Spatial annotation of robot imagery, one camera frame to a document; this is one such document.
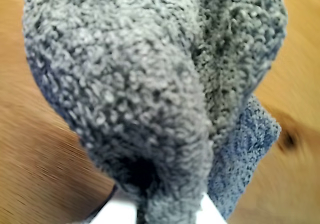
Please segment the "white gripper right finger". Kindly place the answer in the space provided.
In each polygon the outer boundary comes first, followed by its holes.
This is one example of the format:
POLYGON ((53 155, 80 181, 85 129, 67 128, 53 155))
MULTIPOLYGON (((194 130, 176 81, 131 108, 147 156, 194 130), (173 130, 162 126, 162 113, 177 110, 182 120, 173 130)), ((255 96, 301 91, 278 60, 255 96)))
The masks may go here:
POLYGON ((204 193, 199 209, 199 224, 227 224, 207 193, 204 193))

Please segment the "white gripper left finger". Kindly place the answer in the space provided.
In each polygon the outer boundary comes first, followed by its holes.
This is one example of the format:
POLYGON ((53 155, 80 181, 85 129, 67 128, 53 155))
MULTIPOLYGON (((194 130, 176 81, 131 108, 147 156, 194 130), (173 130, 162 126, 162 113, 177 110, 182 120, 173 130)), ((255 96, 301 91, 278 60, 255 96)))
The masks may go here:
POLYGON ((111 199, 102 207, 102 209, 89 223, 136 224, 137 207, 128 199, 111 199))

